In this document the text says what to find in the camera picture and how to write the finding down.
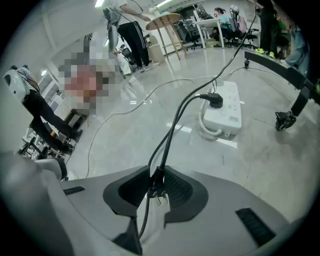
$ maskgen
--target white desk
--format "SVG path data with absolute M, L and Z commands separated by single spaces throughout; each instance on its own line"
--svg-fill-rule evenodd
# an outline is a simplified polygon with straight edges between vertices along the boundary
M 220 20 L 218 18 L 210 18 L 210 19 L 204 19 L 204 20 L 199 20 L 199 21 L 194 22 L 194 24 L 196 25 L 196 27 L 199 31 L 203 49 L 206 49 L 206 43 L 205 43 L 204 37 L 202 35 L 201 28 L 213 29 L 214 27 L 218 27 L 219 34 L 220 34 L 221 46 L 222 46 L 222 48 L 225 48 L 224 38 L 222 35 L 219 21 Z

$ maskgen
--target round wooden table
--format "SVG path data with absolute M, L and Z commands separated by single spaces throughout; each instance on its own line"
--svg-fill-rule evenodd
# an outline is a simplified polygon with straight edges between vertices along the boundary
M 166 47 L 169 47 L 169 46 L 173 46 L 174 47 L 174 51 L 175 51 L 176 55 L 178 56 L 179 60 L 180 60 L 180 56 L 179 56 L 179 53 L 178 53 L 178 50 L 177 50 L 177 44 L 180 44 L 182 49 L 183 49 L 183 51 L 184 51 L 184 53 L 187 54 L 185 46 L 183 44 L 183 41 L 181 40 L 180 36 L 177 33 L 177 30 L 176 30 L 175 26 L 173 25 L 178 20 L 180 20 L 180 18 L 181 18 L 180 14 L 168 13 L 168 14 L 161 15 L 159 17 L 156 17 L 156 18 L 152 19 L 145 26 L 146 30 L 158 30 L 160 38 L 161 38 L 161 42 L 162 42 L 162 46 L 163 46 L 164 52 L 165 52 L 166 57 L 168 59 L 169 59 L 169 57 L 168 57 L 168 53 L 167 53 Z M 178 41 L 174 41 L 174 39 L 172 38 L 167 26 L 171 26 L 172 27 L 174 33 L 176 34 L 176 37 L 178 38 Z M 162 35 L 161 35 L 161 32 L 160 32 L 160 28 L 164 28 L 165 29 L 165 31 L 167 32 L 167 34 L 168 34 L 168 36 L 169 36 L 169 38 L 171 40 L 171 43 L 165 45 L 164 39 L 162 38 Z

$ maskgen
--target desk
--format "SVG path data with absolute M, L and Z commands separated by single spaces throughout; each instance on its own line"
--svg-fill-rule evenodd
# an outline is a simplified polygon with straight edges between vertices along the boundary
M 199 20 L 199 21 L 196 21 L 196 22 L 193 23 L 193 24 L 196 25 L 196 27 L 197 27 L 197 29 L 199 31 L 201 42 L 202 42 L 202 45 L 203 45 L 203 49 L 206 49 L 206 43 L 205 43 L 204 37 L 202 35 L 201 28 L 213 29 L 216 26 L 218 27 L 218 30 L 219 30 L 221 46 L 222 46 L 222 48 L 225 48 L 224 38 L 223 38 L 223 35 L 222 35 L 222 31 L 221 31 L 221 27 L 220 27 L 219 21 L 220 20 L 218 18 L 210 18 L 210 19 Z
M 177 44 L 180 44 L 184 53 L 187 54 L 186 49 L 184 47 L 183 41 L 181 40 L 180 36 L 177 33 L 177 30 L 175 28 L 175 26 L 173 25 L 173 23 L 177 22 L 178 20 L 180 20 L 180 14 L 177 13 L 169 13 L 166 15 L 161 15 L 159 17 L 156 17 L 154 19 L 152 19 L 150 22 L 147 23 L 147 25 L 145 26 L 146 30 L 158 30 L 158 33 L 160 35 L 161 38 L 161 42 L 162 42 L 162 46 L 164 49 L 164 52 L 166 54 L 166 57 L 169 59 L 166 47 L 169 46 L 173 46 L 174 47 L 174 51 L 176 53 L 176 55 L 178 56 L 178 59 L 180 60 L 180 56 L 177 50 Z M 172 38 L 167 26 L 171 26 L 174 33 L 176 34 L 176 37 L 178 38 L 178 41 L 174 41 L 174 39 Z M 161 32 L 160 32 L 160 28 L 164 28 L 165 31 L 167 32 L 171 43 L 166 44 L 164 43 L 164 39 L 162 38 Z

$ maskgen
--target table leg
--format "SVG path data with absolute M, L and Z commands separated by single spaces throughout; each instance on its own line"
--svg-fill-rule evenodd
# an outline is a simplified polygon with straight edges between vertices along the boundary
M 171 24 L 171 27 L 172 27 L 174 33 L 176 34 L 176 37 L 178 38 L 178 40 L 182 41 L 180 36 L 179 36 L 179 34 L 178 34 L 178 32 L 177 32 L 177 30 L 176 30 L 176 28 L 175 28 L 175 26 L 173 24 Z M 180 42 L 180 44 L 181 44 L 181 47 L 182 47 L 182 49 L 184 51 L 184 54 L 187 55 L 187 52 L 186 52 L 186 49 L 185 49 L 185 46 L 184 46 L 183 42 Z
M 202 35 L 202 31 L 200 29 L 200 26 L 197 24 L 196 27 L 198 28 L 198 31 L 199 31 L 199 35 L 200 35 L 200 38 L 201 38 L 203 49 L 206 49 L 206 43 L 205 43 L 205 40 L 204 40 L 204 36 Z
M 161 38 L 161 42 L 162 42 L 162 46 L 163 46 L 165 55 L 166 55 L 167 59 L 169 60 L 168 53 L 167 53 L 167 50 L 166 50 L 166 47 L 165 47 L 165 42 L 164 42 L 164 39 L 162 38 L 162 35 L 161 35 L 161 32 L 160 32 L 160 29 L 159 29 L 159 26 L 158 26 L 158 25 L 156 25 L 156 29 L 158 30 L 158 33 L 159 33 L 159 35 L 160 35 L 160 38 Z
M 225 48 L 224 37 L 223 37 L 223 35 L 222 35 L 220 23 L 217 22 L 216 25 L 218 26 L 218 30 L 219 30 L 219 34 L 220 34 L 221 47 L 222 47 L 222 48 Z
M 178 50 L 177 50 L 176 44 L 175 44 L 175 42 L 174 42 L 173 38 L 171 37 L 170 31 L 168 30 L 168 28 L 167 28 L 166 24 L 165 24 L 163 21 L 161 21 L 161 23 L 162 23 L 162 25 L 163 25 L 163 27 L 164 27 L 165 31 L 167 32 L 167 34 L 168 34 L 168 36 L 169 36 L 170 40 L 171 40 L 171 43 L 172 43 L 172 45 L 173 45 L 173 48 L 174 48 L 174 51 L 175 51 L 176 55 L 178 56 L 178 59 L 180 60 L 180 56 L 179 56 L 179 53 L 178 53 Z

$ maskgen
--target green shoe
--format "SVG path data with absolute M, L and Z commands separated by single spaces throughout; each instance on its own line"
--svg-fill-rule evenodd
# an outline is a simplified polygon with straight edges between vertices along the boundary
M 256 52 L 257 54 L 264 54 L 264 53 L 265 53 L 265 50 L 262 49 L 262 48 L 258 48 L 258 49 L 255 49 L 255 52 Z
M 270 51 L 269 57 L 272 58 L 272 59 L 275 59 L 275 58 L 276 58 L 273 51 Z

